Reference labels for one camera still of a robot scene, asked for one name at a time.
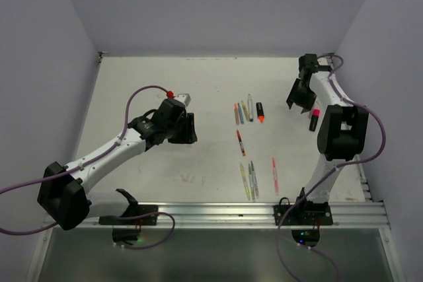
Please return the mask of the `black pink highlighter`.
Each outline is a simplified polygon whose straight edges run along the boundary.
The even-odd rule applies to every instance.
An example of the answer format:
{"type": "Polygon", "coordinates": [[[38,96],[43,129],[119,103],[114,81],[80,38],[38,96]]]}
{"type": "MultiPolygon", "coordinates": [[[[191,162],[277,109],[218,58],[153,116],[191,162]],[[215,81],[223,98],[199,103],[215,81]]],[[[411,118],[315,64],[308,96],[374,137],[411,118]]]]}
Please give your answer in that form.
{"type": "Polygon", "coordinates": [[[309,124],[309,131],[312,131],[312,132],[315,132],[316,131],[318,120],[319,120],[319,116],[320,116],[320,110],[318,108],[315,108],[311,112],[311,119],[310,119],[310,124],[309,124]]]}

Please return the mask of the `pink pen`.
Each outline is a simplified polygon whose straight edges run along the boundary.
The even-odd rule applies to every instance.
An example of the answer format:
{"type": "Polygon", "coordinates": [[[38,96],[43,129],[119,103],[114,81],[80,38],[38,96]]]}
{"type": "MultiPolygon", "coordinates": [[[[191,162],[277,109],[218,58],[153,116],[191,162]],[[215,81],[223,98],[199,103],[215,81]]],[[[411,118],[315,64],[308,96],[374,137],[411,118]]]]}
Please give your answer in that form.
{"type": "Polygon", "coordinates": [[[279,195],[278,173],[277,173],[276,160],[274,157],[272,157],[272,173],[273,173],[273,180],[274,180],[274,191],[276,195],[279,195]]]}

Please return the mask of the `grey thin pen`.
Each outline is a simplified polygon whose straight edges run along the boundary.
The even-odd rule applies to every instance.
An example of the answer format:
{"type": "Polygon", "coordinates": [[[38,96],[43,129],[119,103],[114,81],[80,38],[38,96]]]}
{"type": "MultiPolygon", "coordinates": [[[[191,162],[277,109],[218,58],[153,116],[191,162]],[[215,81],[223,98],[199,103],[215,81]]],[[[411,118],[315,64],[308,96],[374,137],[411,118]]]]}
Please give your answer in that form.
{"type": "Polygon", "coordinates": [[[253,164],[252,161],[250,161],[250,174],[251,174],[251,177],[252,177],[252,183],[253,183],[253,188],[254,188],[254,196],[255,196],[256,199],[258,199],[259,198],[258,184],[257,184],[254,164],[253,164]]]}

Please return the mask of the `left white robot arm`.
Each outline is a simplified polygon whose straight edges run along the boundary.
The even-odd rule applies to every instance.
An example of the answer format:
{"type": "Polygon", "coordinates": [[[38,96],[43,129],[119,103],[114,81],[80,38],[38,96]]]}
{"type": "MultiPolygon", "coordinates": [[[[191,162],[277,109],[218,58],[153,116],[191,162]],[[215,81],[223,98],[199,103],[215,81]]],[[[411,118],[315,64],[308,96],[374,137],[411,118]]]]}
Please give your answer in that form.
{"type": "Polygon", "coordinates": [[[194,115],[187,111],[190,101],[188,93],[168,96],[156,110],[125,120],[122,132],[92,153],[64,166],[52,163],[45,169],[37,202],[63,230],[93,217],[106,225],[127,225],[151,216],[126,190],[105,194],[91,190],[119,166],[164,141],[197,142],[194,115]]]}

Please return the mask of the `black orange highlighter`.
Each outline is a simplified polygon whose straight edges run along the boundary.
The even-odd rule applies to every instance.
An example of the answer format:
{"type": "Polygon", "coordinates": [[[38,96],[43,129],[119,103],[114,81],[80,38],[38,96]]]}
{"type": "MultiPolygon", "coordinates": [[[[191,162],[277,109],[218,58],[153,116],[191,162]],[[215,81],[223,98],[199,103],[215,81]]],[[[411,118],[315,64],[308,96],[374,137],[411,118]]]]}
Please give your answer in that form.
{"type": "Polygon", "coordinates": [[[261,102],[256,103],[256,113],[257,113],[257,118],[259,122],[263,123],[265,116],[264,116],[264,109],[261,102]]]}

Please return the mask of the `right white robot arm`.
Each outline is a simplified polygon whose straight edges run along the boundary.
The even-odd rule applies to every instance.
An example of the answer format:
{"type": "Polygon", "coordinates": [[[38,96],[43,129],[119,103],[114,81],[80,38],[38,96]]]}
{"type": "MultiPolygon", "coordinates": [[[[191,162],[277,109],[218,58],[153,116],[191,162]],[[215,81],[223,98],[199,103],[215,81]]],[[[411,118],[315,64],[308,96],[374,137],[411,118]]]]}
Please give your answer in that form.
{"type": "Polygon", "coordinates": [[[321,65],[318,56],[307,53],[299,58],[299,73],[286,100],[310,112],[316,101],[324,112],[317,148],[320,153],[313,175],[304,187],[306,200],[294,209],[298,222],[309,224],[318,216],[313,203],[326,203],[330,192],[342,171],[342,165],[350,162],[364,149],[368,111],[355,106],[339,85],[329,65],[321,65]]]}

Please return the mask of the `orange ink pen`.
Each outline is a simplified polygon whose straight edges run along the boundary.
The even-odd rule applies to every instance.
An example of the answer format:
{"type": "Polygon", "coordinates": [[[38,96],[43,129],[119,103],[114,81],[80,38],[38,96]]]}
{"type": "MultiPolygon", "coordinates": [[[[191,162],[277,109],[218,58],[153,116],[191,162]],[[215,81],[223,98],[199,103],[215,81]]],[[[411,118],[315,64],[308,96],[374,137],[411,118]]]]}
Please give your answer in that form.
{"type": "Polygon", "coordinates": [[[235,114],[235,124],[239,125],[240,120],[239,120],[239,111],[238,111],[237,103],[234,103],[234,114],[235,114]]]}

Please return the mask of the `yellow green pen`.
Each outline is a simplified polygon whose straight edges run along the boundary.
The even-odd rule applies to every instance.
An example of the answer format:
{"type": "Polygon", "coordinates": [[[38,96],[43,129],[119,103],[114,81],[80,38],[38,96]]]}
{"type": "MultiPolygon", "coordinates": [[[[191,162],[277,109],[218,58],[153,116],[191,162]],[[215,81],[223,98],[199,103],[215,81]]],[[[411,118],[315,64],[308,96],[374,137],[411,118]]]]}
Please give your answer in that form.
{"type": "Polygon", "coordinates": [[[243,100],[241,101],[241,106],[242,106],[242,109],[243,109],[243,112],[244,112],[244,115],[245,115],[245,119],[246,119],[247,122],[249,122],[250,121],[249,111],[248,111],[247,106],[246,106],[246,104],[243,100]]]}

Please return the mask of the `blue cap white marker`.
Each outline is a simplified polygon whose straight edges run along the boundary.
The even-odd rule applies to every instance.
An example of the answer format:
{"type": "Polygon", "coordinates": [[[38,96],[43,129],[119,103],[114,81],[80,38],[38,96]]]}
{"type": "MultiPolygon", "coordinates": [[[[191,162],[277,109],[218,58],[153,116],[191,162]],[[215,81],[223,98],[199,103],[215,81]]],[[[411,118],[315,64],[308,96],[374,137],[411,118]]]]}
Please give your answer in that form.
{"type": "Polygon", "coordinates": [[[251,94],[248,94],[247,105],[248,105],[248,111],[249,111],[249,121],[253,122],[254,121],[254,108],[253,108],[253,102],[252,102],[251,94]]]}

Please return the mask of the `red ink pen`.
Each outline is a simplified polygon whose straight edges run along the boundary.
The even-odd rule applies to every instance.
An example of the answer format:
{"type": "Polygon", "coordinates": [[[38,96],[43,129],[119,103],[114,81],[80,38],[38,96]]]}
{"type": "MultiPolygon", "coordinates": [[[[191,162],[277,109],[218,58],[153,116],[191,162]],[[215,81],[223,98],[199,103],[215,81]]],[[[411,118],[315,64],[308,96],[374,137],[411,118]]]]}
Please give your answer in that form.
{"type": "Polygon", "coordinates": [[[237,139],[238,139],[238,142],[239,142],[239,146],[240,146],[240,149],[241,149],[242,156],[245,157],[246,156],[246,152],[245,152],[245,148],[244,148],[244,145],[243,145],[243,140],[242,140],[242,137],[241,137],[241,133],[240,133],[240,131],[238,129],[236,130],[236,134],[237,134],[237,139]]]}

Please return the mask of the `light blue pen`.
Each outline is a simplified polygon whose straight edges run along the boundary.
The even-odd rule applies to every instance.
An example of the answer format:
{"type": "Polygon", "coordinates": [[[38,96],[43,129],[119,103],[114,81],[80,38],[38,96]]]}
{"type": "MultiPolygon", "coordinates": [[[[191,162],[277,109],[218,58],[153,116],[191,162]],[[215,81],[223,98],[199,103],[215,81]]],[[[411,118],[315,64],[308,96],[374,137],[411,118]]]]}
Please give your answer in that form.
{"type": "Polygon", "coordinates": [[[241,105],[239,103],[237,103],[237,111],[238,111],[238,116],[239,116],[239,123],[244,124],[242,108],[241,108],[241,105]]]}

